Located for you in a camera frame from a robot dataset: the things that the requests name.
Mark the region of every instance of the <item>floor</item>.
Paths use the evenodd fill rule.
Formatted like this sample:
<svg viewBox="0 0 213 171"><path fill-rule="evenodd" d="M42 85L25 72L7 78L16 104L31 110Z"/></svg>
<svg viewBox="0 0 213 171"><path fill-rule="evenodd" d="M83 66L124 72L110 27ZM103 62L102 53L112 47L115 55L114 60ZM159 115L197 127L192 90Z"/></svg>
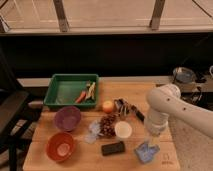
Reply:
<svg viewBox="0 0 213 171"><path fill-rule="evenodd" d="M170 117L169 126L177 150L181 171L213 170L213 139L201 134L179 119ZM26 153L18 152L18 171L22 171ZM8 153L0 155L0 171L8 171Z"/></svg>

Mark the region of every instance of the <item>black chair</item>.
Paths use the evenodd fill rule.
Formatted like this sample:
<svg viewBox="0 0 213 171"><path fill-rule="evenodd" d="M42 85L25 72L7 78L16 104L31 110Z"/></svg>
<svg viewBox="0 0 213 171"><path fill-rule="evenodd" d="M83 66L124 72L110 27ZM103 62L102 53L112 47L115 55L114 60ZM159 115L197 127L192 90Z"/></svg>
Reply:
<svg viewBox="0 0 213 171"><path fill-rule="evenodd" d="M27 150L31 143L31 139L24 139L22 135L41 113L41 109L28 106L33 98L15 78L0 46L0 154L9 150L11 171L17 169L17 148ZM19 120L25 122L14 133Z"/></svg>

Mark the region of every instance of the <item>orange bowl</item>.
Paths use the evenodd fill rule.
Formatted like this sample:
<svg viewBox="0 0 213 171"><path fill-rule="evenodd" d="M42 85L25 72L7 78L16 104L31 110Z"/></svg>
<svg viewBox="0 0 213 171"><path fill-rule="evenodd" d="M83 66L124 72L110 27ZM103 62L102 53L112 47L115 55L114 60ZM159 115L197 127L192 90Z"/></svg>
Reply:
<svg viewBox="0 0 213 171"><path fill-rule="evenodd" d="M75 141L72 135L67 132L59 132L48 140L46 154L50 159L61 162L71 156L74 148Z"/></svg>

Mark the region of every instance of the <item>white cup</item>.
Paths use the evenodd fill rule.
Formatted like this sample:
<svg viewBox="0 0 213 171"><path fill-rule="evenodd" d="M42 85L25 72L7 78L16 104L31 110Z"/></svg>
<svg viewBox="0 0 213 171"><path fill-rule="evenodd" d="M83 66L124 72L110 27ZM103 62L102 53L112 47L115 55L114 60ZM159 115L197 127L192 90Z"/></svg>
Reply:
<svg viewBox="0 0 213 171"><path fill-rule="evenodd" d="M132 134L132 127L126 121L119 121L115 124L115 135L118 140L123 141Z"/></svg>

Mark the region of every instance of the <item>wooden table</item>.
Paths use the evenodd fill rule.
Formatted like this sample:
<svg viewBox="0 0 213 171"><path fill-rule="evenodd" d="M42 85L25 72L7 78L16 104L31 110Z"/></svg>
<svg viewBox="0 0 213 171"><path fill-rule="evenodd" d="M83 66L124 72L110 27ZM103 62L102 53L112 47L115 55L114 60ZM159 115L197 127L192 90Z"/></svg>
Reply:
<svg viewBox="0 0 213 171"><path fill-rule="evenodd" d="M55 112L44 110L37 124L33 141L30 145L23 169L24 171L177 171L180 170L174 143L169 128L156 138L155 143L160 147L151 163L141 164L134 153L134 149L147 138L144 125L135 115L128 116L127 121L133 128L133 134L125 141L126 152L104 157L101 154L101 145L116 142L112 139L99 139L94 144L84 141L88 133L89 124L105 115L100 110L104 100L124 98L136 105L144 114L148 110L145 100L146 93L155 86L154 83L142 82L100 82L99 103L95 109L82 112L79 126L71 132L77 141L77 147L72 156L62 162L56 163L45 154L47 140L59 130L53 125Z"/></svg>

